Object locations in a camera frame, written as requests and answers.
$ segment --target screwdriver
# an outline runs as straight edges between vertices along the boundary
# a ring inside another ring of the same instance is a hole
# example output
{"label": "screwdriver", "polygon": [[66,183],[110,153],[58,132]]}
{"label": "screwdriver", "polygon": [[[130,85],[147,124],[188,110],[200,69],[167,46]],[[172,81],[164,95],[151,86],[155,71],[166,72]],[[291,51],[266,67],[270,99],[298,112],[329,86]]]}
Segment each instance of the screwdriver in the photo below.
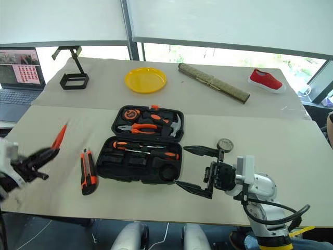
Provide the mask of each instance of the screwdriver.
{"label": "screwdriver", "polygon": [[117,149],[136,149],[141,147],[150,147],[150,148],[166,148],[166,146],[142,146],[140,143],[134,142],[118,142],[113,143],[113,147]]}
{"label": "screwdriver", "polygon": [[137,152],[137,153],[144,153],[148,154],[151,156],[156,156],[160,157],[162,159],[168,159],[168,160],[179,160],[179,154],[167,152],[167,151],[159,151],[159,150],[152,150],[150,152],[143,152],[143,151],[138,151],[138,150],[132,150],[132,149],[124,149],[125,151],[130,151],[130,152]]}

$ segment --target yellow plate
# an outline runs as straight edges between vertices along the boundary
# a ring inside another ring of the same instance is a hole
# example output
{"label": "yellow plate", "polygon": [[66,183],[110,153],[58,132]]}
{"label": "yellow plate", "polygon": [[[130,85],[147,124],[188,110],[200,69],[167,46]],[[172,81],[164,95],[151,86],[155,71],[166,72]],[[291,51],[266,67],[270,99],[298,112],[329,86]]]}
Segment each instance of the yellow plate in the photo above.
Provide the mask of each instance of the yellow plate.
{"label": "yellow plate", "polygon": [[163,88],[167,82],[166,75],[155,68],[132,69],[125,76],[125,83],[131,90],[139,93],[152,93]]}

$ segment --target white roller blind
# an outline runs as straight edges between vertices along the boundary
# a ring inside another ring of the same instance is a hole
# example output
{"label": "white roller blind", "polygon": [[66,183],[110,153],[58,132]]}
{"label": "white roller blind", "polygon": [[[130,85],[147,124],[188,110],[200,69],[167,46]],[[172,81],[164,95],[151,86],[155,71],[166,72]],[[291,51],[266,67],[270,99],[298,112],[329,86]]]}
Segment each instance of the white roller blind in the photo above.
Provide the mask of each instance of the white roller blind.
{"label": "white roller blind", "polygon": [[332,0],[127,0],[133,40],[187,40],[333,55]]}
{"label": "white roller blind", "polygon": [[119,0],[0,0],[0,44],[125,40]]}

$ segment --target phone holder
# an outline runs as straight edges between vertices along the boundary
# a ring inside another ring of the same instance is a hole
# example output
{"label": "phone holder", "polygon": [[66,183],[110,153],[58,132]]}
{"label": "phone holder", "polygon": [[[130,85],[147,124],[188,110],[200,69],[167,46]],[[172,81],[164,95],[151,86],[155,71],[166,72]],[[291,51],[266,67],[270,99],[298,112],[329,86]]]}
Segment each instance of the phone holder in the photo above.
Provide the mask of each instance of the phone holder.
{"label": "phone holder", "polygon": [[[57,50],[52,55],[53,60],[55,60],[59,54],[60,51],[63,51],[65,49],[68,49],[71,54],[72,58],[74,59],[77,67],[79,68],[80,73],[75,74],[64,74],[63,77],[60,80],[60,85],[64,90],[83,90],[87,87],[87,83],[89,80],[89,77],[86,73],[84,73],[79,60],[78,56],[82,50],[81,46],[60,46],[57,48]],[[69,81],[83,81],[82,85],[66,85]]]}

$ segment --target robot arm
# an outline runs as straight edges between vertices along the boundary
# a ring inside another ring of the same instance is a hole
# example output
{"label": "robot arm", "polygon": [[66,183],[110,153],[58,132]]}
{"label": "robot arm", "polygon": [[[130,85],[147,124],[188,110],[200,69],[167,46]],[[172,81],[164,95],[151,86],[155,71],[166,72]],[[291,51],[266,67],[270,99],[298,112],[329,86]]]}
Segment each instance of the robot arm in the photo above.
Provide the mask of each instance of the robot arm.
{"label": "robot arm", "polygon": [[[248,216],[253,233],[257,237],[261,249],[293,249],[289,231],[299,226],[301,215],[310,206],[306,205],[301,210],[281,205],[276,200],[277,187],[275,182],[263,173],[255,173],[254,156],[238,157],[235,166],[223,162],[224,152],[204,146],[188,146],[185,150],[197,154],[217,157],[217,162],[212,162],[206,168],[204,182],[207,188],[182,181],[174,181],[186,191],[212,198],[213,188],[223,190],[229,196],[241,201],[244,211]],[[293,212],[285,217],[284,209]]]}
{"label": "robot arm", "polygon": [[8,193],[36,178],[46,180],[47,174],[38,171],[59,153],[59,148],[43,148],[29,157],[18,155],[18,144],[0,138],[0,201]]}

